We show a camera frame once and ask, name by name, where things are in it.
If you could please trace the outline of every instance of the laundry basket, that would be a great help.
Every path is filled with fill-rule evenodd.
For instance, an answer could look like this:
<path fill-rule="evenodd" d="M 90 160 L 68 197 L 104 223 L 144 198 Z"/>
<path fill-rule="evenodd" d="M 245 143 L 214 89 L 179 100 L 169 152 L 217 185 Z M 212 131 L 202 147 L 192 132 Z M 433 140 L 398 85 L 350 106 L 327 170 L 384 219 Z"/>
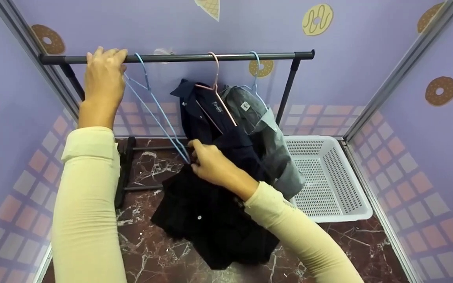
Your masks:
<path fill-rule="evenodd" d="M 315 222 L 368 219 L 372 206 L 338 141 L 330 136 L 285 136 L 307 179 L 291 202 Z"/>

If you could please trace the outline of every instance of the blue hanger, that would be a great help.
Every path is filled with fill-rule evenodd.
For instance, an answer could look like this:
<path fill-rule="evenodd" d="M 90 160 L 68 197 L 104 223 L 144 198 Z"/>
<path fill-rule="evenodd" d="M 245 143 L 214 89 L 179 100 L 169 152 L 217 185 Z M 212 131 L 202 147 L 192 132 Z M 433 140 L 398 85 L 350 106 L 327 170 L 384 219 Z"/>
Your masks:
<path fill-rule="evenodd" d="M 149 85 L 149 80 L 148 80 L 148 73 L 146 72 L 146 67 L 144 66 L 144 62 L 142 61 L 142 58 L 141 56 L 139 56 L 139 54 L 135 54 L 137 56 L 137 58 L 139 59 L 139 61 L 141 62 L 142 64 L 142 68 L 144 70 L 144 79 L 146 80 L 146 86 L 143 86 L 142 84 L 140 84 L 139 82 L 137 82 L 136 80 L 134 79 L 131 79 L 130 77 L 127 76 L 127 74 L 124 74 L 125 77 L 126 77 L 126 81 L 125 83 L 127 84 L 127 86 L 129 86 L 129 88 L 132 90 L 132 92 L 136 95 L 137 99 L 139 99 L 139 101 L 141 102 L 141 104 L 144 105 L 144 107 L 146 108 L 146 110 L 148 110 L 149 114 L 151 114 L 151 116 L 153 117 L 153 119 L 155 119 L 155 121 L 157 122 L 158 126 L 160 127 L 160 129 L 162 129 L 162 131 L 164 132 L 164 134 L 167 136 L 167 138 L 169 138 L 169 140 L 171 141 L 172 145 L 176 148 L 176 150 L 178 151 L 178 153 L 183 157 L 183 159 L 190 164 L 190 156 L 188 155 L 188 152 L 186 151 L 186 147 L 179 141 L 178 139 L 178 135 L 176 134 L 176 131 L 174 131 L 174 127 L 172 127 L 171 125 L 171 122 L 169 121 L 169 119 L 167 118 L 167 115 L 165 114 L 164 110 L 162 109 L 162 107 L 160 106 L 160 103 L 158 102 L 158 100 L 156 99 L 156 97 L 153 95 L 153 92 L 151 91 L 151 86 Z M 158 119 L 155 117 L 155 115 L 152 113 L 152 111 L 149 109 L 149 107 L 143 102 L 143 100 L 141 99 L 141 97 L 137 94 L 137 92 L 134 90 L 134 88 L 128 83 L 129 81 L 133 81 L 135 82 L 136 84 L 138 84 L 139 86 L 141 86 L 142 88 L 144 88 L 145 90 L 149 91 L 149 93 L 151 94 L 151 97 L 153 97 L 153 100 L 154 102 L 156 102 L 158 108 L 160 109 L 160 111 L 162 112 L 162 114 L 164 115 L 164 118 L 165 120 L 167 121 L 167 124 L 169 124 L 169 127 L 171 127 L 171 130 L 174 134 L 174 138 L 176 140 L 176 142 L 180 145 L 181 147 L 181 150 L 179 149 L 179 147 L 176 145 L 176 143 L 174 142 L 174 140 L 169 136 L 169 134 L 167 134 L 167 131 L 164 129 L 164 127 L 162 127 L 162 124 L 160 124 L 160 122 L 158 121 Z"/>
<path fill-rule="evenodd" d="M 250 92 L 254 92 L 255 95 L 260 99 L 260 101 L 263 103 L 263 106 L 265 106 L 265 109 L 268 110 L 267 104 L 263 101 L 263 99 L 258 95 L 258 84 L 257 84 L 257 79 L 258 79 L 258 72 L 260 71 L 260 58 L 258 57 L 258 54 L 255 51 L 250 51 L 249 53 L 255 54 L 256 56 L 256 61 L 258 63 L 258 68 L 256 69 L 256 75 L 255 75 L 255 80 L 253 82 L 253 85 L 251 87 L 249 86 L 241 86 L 241 88 L 246 88 Z"/>

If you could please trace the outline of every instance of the cream sleeve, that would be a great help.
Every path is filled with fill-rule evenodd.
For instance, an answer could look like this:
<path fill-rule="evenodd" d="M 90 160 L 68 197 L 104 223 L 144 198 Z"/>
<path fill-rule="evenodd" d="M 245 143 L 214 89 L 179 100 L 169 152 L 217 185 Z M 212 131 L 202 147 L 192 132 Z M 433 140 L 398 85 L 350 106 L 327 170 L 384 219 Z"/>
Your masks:
<path fill-rule="evenodd" d="M 331 236 L 267 183 L 260 182 L 245 205 L 246 213 L 294 251 L 318 283 L 363 282 Z"/>
<path fill-rule="evenodd" d="M 111 129 L 70 133 L 55 202 L 52 253 L 57 283 L 126 283 L 114 199 L 120 158 Z"/>

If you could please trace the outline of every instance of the shirt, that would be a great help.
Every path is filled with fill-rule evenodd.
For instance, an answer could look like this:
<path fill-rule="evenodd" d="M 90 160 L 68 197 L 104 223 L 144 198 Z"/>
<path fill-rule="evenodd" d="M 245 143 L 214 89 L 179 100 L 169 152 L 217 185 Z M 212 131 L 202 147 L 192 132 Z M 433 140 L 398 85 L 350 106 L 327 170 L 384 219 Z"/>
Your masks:
<path fill-rule="evenodd" d="M 225 86 L 221 98 L 253 143 L 263 144 L 263 147 L 259 147 L 260 151 L 264 151 L 261 162 L 268 175 L 274 179 L 274 188 L 285 199 L 294 197 L 304 187 L 305 177 L 291 158 L 272 110 L 267 110 L 257 97 L 239 86 Z"/>
<path fill-rule="evenodd" d="M 113 206 L 120 173 L 113 131 L 74 130 L 62 160 L 52 222 L 56 283 L 126 283 Z M 333 239 L 270 185 L 260 182 L 245 206 L 253 220 L 297 254 L 317 283 L 363 282 Z"/>
<path fill-rule="evenodd" d="M 237 167 L 264 181 L 265 169 L 244 129 L 232 123 L 214 92 L 195 84 L 183 80 L 171 93 L 180 98 L 187 138 L 216 145 Z M 190 240 L 211 269 L 225 269 L 234 261 L 268 262 L 279 240 L 243 211 L 234 194 L 199 179 L 189 165 L 162 184 L 164 199 L 151 221 L 173 238 Z"/>

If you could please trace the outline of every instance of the ice cream cone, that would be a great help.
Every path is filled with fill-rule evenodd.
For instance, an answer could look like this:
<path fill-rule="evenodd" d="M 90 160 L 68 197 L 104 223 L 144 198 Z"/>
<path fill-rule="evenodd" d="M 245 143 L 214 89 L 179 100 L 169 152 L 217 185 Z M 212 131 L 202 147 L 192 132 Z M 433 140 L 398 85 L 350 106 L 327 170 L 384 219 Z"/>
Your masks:
<path fill-rule="evenodd" d="M 195 0 L 195 3 L 201 7 L 209 16 L 219 22 L 219 2 L 220 0 Z"/>

